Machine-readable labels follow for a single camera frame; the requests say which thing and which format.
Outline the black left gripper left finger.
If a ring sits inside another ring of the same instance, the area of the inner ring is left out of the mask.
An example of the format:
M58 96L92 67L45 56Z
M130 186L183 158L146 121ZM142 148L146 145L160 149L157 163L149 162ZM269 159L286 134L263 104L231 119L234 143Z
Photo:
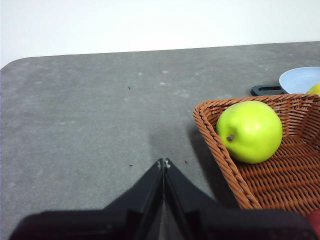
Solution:
M23 218L12 240L144 239L163 202L164 161L157 160L125 193L102 209L54 210Z

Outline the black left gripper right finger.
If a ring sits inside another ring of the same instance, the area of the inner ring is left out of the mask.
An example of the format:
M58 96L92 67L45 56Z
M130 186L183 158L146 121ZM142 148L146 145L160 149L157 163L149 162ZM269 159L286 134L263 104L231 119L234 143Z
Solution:
M186 240L317 240L301 214L279 209L227 208L164 160L165 198Z

